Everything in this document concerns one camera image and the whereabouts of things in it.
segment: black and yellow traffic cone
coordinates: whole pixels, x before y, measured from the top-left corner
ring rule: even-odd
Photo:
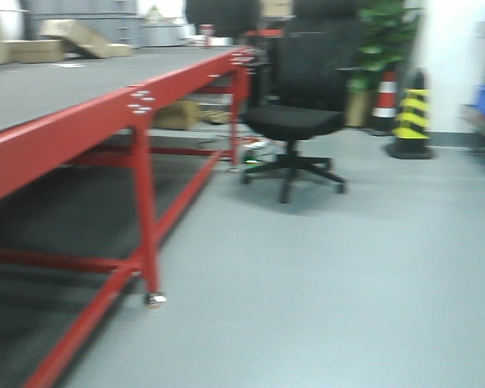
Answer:
[[[433,157],[428,148],[428,94],[425,76],[419,70],[400,104],[398,126],[393,130],[395,140],[385,147],[390,156],[397,159]]]

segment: chair seat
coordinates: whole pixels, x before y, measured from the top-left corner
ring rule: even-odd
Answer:
[[[264,105],[251,108],[246,123],[256,132],[273,140],[305,140],[333,133],[344,126],[342,112]]]

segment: white wall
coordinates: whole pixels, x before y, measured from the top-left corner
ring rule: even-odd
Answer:
[[[485,20],[485,0],[426,0],[418,66],[429,75],[430,131],[472,132],[460,107],[473,103],[485,82],[485,39],[477,22]]]

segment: red and white traffic cone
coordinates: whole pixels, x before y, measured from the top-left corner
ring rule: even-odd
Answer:
[[[372,111],[371,134],[374,136],[389,136],[394,128],[397,116],[397,80],[395,72],[387,70],[379,84],[376,107]]]

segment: black office chair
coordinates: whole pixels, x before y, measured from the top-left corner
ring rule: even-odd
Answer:
[[[214,35],[237,39],[255,30],[260,19],[259,0],[187,0],[185,16],[199,32],[201,24],[213,24]]]
[[[285,26],[279,65],[278,105],[250,108],[245,121],[257,133],[286,141],[285,154],[275,162],[247,168],[250,174],[287,169],[280,202],[289,201],[290,184],[298,169],[321,175],[346,191],[345,181],[332,174],[330,158],[307,158],[298,154],[301,140],[342,129],[347,103],[348,74],[356,68],[361,41],[357,0],[295,0],[295,17]]]

